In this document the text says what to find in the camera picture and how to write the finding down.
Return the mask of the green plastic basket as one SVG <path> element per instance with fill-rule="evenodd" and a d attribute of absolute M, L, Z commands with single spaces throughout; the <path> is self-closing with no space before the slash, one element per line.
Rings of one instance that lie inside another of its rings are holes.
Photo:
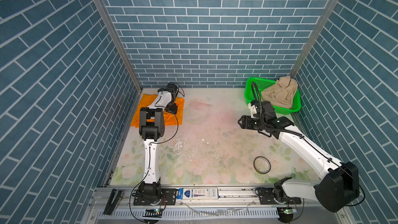
<path fill-rule="evenodd" d="M 253 101 L 253 100 L 260 100 L 264 101 L 261 97 L 261 91 L 264 90 L 265 88 L 268 88 L 276 83 L 276 80 L 270 80 L 270 79 L 263 79 L 263 78 L 257 78 L 257 77 L 251 77 L 247 79 L 246 81 L 246 86 L 245 86 L 245 92 L 244 92 L 244 97 L 247 103 Z M 293 106 L 291 109 L 287 108 L 282 108 L 282 107 L 277 107 L 273 106 L 274 110 L 276 113 L 283 114 L 283 115 L 289 115 L 291 113 L 296 113 L 302 108 L 301 104 L 301 96 L 300 96 L 300 91 L 297 89 L 297 92 L 294 96 L 293 99 Z"/>

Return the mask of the beige shorts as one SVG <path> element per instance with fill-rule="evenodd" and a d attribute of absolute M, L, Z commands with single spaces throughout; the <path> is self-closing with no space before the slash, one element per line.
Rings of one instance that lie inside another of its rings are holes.
<path fill-rule="evenodd" d="M 277 80 L 274 85 L 262 90 L 261 97 L 273 106 L 291 109 L 297 89 L 297 81 L 290 76 L 285 76 Z"/>

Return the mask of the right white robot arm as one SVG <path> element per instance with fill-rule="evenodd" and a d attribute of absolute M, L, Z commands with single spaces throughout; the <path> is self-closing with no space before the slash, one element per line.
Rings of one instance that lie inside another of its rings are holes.
<path fill-rule="evenodd" d="M 292 198 L 319 202 L 336 213 L 364 194 L 359 184 L 358 168 L 342 162 L 306 137 L 287 117 L 277 117 L 270 102 L 256 100 L 248 104 L 249 116 L 241 116 L 242 129 L 255 130 L 267 137 L 274 136 L 295 151 L 317 173 L 317 181 L 285 177 L 274 184 L 274 198 L 284 203 Z"/>

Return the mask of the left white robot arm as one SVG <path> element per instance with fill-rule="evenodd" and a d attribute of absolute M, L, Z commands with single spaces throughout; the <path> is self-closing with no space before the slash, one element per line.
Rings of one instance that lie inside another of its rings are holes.
<path fill-rule="evenodd" d="M 145 172 L 143 181 L 138 187 L 141 195 L 146 197 L 161 197 L 161 177 L 158 168 L 158 145 L 165 133 L 164 112 L 176 116 L 178 106 L 175 103 L 179 92 L 178 85 L 168 83 L 158 90 L 155 100 L 140 109 L 139 133 L 144 141 Z"/>

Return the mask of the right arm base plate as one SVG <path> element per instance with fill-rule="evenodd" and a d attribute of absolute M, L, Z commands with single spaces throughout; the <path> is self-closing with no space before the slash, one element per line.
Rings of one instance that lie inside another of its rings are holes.
<path fill-rule="evenodd" d="M 265 188 L 258 187 L 254 190 L 255 194 L 259 198 L 261 205 L 279 204 L 279 205 L 299 205 L 302 204 L 300 198 L 290 198 L 280 188 Z"/>

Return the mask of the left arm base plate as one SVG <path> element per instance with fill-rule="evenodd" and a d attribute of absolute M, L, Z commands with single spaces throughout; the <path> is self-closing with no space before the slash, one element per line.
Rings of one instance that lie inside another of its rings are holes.
<path fill-rule="evenodd" d="M 149 194 L 140 193 L 137 191 L 134 194 L 134 206 L 172 206 L 175 205 L 177 200 L 177 189 L 174 188 L 165 188 L 161 189 L 160 196 L 150 196 Z"/>

